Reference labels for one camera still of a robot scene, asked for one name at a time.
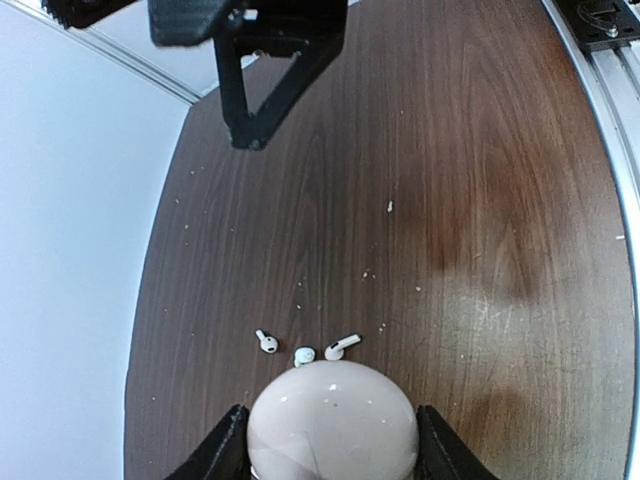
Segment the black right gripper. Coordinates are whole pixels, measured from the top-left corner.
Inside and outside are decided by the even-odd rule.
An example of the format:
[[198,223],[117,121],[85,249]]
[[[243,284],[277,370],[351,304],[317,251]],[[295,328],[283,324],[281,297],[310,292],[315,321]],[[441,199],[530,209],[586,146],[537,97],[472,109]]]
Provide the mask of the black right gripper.
[[[341,53],[346,1],[149,1],[153,43],[214,40],[224,122],[235,149],[262,150]],[[252,35],[245,33],[271,31]]]

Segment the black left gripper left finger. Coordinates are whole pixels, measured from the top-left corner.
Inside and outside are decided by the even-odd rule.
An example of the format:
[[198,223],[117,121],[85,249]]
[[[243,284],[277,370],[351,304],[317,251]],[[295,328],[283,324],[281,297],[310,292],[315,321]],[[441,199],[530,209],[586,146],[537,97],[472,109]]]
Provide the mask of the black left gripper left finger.
[[244,480],[249,478],[249,409],[236,404],[166,480]]

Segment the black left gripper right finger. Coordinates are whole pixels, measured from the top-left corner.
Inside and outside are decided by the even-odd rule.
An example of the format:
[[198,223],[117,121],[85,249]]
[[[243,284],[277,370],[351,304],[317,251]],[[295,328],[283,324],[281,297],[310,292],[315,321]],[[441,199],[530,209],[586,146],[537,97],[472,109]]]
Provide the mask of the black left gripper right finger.
[[416,479],[497,480],[434,407],[420,406],[416,420]]

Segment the pink earbud charging case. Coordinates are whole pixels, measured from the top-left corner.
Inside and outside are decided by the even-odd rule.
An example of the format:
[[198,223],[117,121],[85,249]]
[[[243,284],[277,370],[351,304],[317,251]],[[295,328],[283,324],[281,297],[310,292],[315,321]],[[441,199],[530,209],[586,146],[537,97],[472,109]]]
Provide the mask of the pink earbud charging case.
[[265,387],[251,408],[247,446],[260,479],[409,479],[418,427],[413,405],[385,375],[318,361]]

